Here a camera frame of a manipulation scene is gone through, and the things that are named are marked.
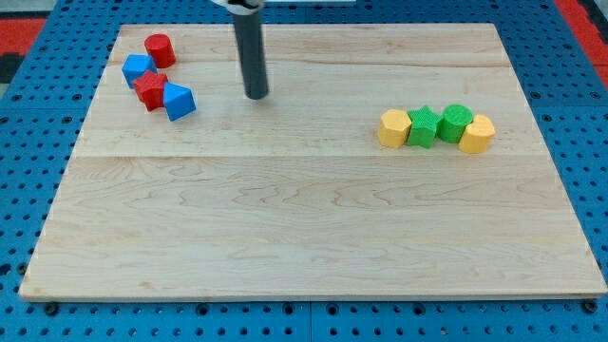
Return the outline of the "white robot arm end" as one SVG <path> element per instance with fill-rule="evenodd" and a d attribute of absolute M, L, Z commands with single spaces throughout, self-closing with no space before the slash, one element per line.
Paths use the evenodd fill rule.
<path fill-rule="evenodd" d="M 265 0 L 211 0 L 214 4 L 226 8 L 235 15 L 251 15 L 260 11 Z"/>

